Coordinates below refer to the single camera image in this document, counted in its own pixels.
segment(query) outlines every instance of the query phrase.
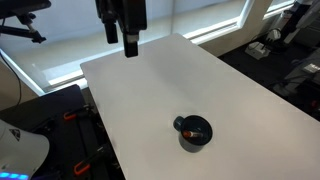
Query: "white table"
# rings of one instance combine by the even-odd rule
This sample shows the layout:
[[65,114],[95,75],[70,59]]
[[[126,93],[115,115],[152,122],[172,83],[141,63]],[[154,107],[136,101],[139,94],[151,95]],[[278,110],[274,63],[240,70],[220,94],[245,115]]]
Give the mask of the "white table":
[[[180,35],[82,64],[127,180],[319,180],[320,123]],[[214,137],[189,153],[173,120]]]

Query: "white wall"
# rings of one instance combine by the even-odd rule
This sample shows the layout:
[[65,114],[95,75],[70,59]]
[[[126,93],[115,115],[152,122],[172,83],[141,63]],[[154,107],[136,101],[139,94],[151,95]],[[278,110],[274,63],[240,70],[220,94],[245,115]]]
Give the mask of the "white wall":
[[[263,21],[263,16],[272,0],[256,0],[244,27],[238,31],[201,44],[200,46],[215,56],[220,56],[247,42],[261,31],[266,31],[271,20]],[[15,76],[0,63],[0,110],[14,106],[18,98],[18,84]],[[23,84],[23,99],[27,101],[37,97],[30,88]]]

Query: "table surface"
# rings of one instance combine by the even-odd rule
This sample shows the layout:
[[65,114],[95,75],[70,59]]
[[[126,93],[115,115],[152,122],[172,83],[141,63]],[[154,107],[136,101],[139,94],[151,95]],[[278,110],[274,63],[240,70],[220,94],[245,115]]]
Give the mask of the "table surface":
[[[320,179],[320,124],[180,35],[82,64],[127,180]],[[213,139],[182,149],[172,123],[200,115]]]

